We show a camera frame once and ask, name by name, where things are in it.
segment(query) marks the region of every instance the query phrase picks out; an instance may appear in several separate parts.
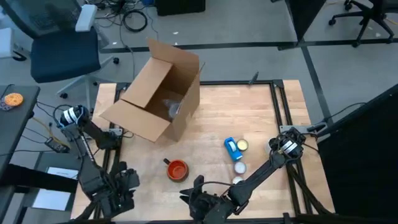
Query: cardboard box flap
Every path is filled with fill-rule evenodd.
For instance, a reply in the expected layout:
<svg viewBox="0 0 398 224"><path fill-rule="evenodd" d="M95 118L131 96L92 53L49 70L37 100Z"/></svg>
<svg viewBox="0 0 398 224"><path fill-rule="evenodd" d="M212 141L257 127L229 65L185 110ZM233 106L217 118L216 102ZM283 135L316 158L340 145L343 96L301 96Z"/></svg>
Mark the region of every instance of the cardboard box flap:
<svg viewBox="0 0 398 224"><path fill-rule="evenodd" d="M184 50L160 43L154 39L147 39L152 57L170 62L195 74L199 71L199 56Z"/></svg>
<svg viewBox="0 0 398 224"><path fill-rule="evenodd" d="M123 100L117 101L100 117L152 142L155 142L170 125L170 122Z"/></svg>
<svg viewBox="0 0 398 224"><path fill-rule="evenodd" d="M150 58L121 98L145 108L172 66L163 60Z"/></svg>

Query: black desk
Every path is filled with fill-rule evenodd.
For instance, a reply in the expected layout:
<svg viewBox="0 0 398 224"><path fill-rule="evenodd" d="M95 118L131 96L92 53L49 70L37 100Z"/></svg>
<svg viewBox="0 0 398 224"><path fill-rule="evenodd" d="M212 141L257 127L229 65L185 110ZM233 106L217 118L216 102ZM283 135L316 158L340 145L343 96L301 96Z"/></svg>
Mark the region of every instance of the black desk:
<svg viewBox="0 0 398 224"><path fill-rule="evenodd" d="M0 95L4 92L7 86L0 86ZM0 154L14 152L19 138L24 131L28 119L32 116L33 107L36 104L37 96L39 95L40 88L37 86L10 86L8 93L20 93L24 96L24 102L17 108L10 111L0 111ZM12 154L0 157L0 178L6 170ZM6 214L7 207L14 194L14 186L0 188L0 220Z"/></svg>
<svg viewBox="0 0 398 224"><path fill-rule="evenodd" d="M7 86L0 86L0 95ZM74 192L77 181L47 174L44 172L28 169L10 164L12 152L15 151L22 132L29 118L33 117L33 108L37 101L40 88L37 86L10 86L8 93L20 93L24 97L23 103L17 108L9 111L0 111L0 222L4 219L11 198L16 187L37 187L50 190Z"/></svg>

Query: orange object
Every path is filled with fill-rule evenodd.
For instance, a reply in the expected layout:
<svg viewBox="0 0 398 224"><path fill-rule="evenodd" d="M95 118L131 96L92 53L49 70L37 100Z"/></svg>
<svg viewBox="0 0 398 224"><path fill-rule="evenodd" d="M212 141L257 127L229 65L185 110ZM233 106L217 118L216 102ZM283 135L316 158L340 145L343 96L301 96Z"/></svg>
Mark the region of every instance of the orange object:
<svg viewBox="0 0 398 224"><path fill-rule="evenodd" d="M182 160L163 160L167 164L167 176L174 182L182 182L188 177L188 165Z"/></svg>
<svg viewBox="0 0 398 224"><path fill-rule="evenodd" d="M19 93L10 93L4 97L4 102L8 106L19 106L24 101L24 97Z"/></svg>

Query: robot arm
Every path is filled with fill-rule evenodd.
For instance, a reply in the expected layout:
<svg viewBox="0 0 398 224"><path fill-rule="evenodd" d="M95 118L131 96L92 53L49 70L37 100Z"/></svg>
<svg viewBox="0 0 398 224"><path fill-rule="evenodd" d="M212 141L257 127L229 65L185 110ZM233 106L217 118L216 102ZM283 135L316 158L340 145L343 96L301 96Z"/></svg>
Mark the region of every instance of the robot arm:
<svg viewBox="0 0 398 224"><path fill-rule="evenodd" d="M90 121L89 112L84 106L74 106L65 110L59 119L58 126L70 140L71 151L81 159L81 170L78 176L81 189L90 199L91 204L81 218L88 218L95 206L101 205L105 218L134 208L132 199L134 187L139 186L139 178L134 169L128 169L125 162L118 164L117 170L107 173L94 160L84 133L91 136L99 149L112 150L121 145L121 136L104 132Z"/></svg>
<svg viewBox="0 0 398 224"><path fill-rule="evenodd" d="M227 195L210 195L202 192L206 183L202 175L198 176L192 189L180 191L180 198L190 207L190 215L195 221L215 224L224 223L232 214L239 215L248 205L254 189L286 163L300 159L303 153L302 143L305 137L295 128L278 135L270 141L270 159L249 178L232 185Z"/></svg>

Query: plastic bag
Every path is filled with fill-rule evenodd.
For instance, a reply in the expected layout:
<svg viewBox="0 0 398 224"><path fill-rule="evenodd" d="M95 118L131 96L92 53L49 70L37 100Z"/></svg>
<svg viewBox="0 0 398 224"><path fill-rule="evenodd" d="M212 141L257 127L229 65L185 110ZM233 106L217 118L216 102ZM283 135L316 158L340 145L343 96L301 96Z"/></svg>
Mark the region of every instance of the plastic bag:
<svg viewBox="0 0 398 224"><path fill-rule="evenodd" d="M180 109L180 102L175 100L163 100L163 103L169 109L169 118L174 119Z"/></svg>

